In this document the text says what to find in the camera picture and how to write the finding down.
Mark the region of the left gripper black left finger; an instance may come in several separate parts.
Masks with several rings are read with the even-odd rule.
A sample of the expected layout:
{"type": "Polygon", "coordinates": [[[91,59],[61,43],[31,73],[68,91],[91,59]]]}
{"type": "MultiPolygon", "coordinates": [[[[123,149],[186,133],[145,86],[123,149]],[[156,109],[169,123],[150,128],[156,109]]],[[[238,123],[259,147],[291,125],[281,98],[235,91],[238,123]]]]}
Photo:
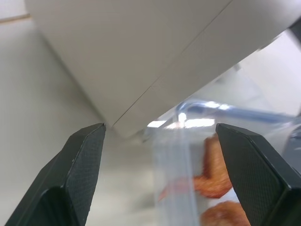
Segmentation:
{"type": "Polygon", "coordinates": [[[106,125],[72,134],[38,173],[5,226],[85,226],[99,176],[106,125]]]}

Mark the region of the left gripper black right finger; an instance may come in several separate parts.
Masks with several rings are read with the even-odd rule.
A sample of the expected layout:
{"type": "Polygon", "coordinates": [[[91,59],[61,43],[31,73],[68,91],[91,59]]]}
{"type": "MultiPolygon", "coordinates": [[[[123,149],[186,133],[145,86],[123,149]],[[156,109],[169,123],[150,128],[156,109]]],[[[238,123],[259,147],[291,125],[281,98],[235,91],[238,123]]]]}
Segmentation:
{"type": "Polygon", "coordinates": [[[216,133],[250,225],[301,226],[301,169],[260,134],[224,123],[217,124],[216,133]]]}

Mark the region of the clear plastic food container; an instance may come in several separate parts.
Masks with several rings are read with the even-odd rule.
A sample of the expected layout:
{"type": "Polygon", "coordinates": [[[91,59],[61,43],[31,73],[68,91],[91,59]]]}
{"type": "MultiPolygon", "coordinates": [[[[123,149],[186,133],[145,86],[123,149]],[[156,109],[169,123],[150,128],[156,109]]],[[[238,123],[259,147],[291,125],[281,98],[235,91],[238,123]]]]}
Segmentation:
{"type": "Polygon", "coordinates": [[[225,201],[240,203],[233,187],[219,199],[194,190],[193,178],[203,172],[204,141],[217,135],[219,123],[262,135],[289,164],[301,169],[301,117],[185,101],[168,120],[146,131],[154,154],[159,226],[201,226],[200,216],[208,208],[225,201]]]}

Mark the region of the fried chicken piece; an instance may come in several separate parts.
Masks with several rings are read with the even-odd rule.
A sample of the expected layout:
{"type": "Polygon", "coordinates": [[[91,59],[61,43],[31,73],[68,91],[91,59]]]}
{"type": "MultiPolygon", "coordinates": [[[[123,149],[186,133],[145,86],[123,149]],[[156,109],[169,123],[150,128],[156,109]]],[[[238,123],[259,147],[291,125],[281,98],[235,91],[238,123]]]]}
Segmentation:
{"type": "Polygon", "coordinates": [[[225,201],[208,208],[200,216],[201,226],[251,226],[238,202],[225,201]]]}
{"type": "Polygon", "coordinates": [[[219,199],[232,188],[232,183],[218,136],[206,138],[204,147],[203,172],[193,178],[194,190],[206,198],[219,199]]]}

